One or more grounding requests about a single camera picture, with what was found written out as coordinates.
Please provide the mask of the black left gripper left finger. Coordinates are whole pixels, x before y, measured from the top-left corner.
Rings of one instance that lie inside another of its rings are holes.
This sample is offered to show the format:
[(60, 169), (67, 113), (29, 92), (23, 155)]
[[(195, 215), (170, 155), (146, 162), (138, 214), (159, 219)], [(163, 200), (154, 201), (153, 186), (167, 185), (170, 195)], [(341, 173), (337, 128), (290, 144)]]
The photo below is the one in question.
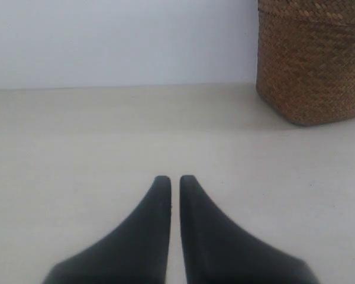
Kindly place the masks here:
[(171, 211), (170, 178), (157, 176), (115, 230), (56, 264), (44, 283), (165, 283)]

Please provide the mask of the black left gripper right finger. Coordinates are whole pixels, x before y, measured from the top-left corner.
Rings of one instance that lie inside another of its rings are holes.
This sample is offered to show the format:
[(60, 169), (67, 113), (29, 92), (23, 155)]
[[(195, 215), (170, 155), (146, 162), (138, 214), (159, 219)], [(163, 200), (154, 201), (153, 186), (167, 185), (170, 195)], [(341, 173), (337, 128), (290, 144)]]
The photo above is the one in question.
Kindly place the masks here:
[(303, 260), (239, 227), (192, 175), (180, 179), (180, 233), (188, 283), (314, 282)]

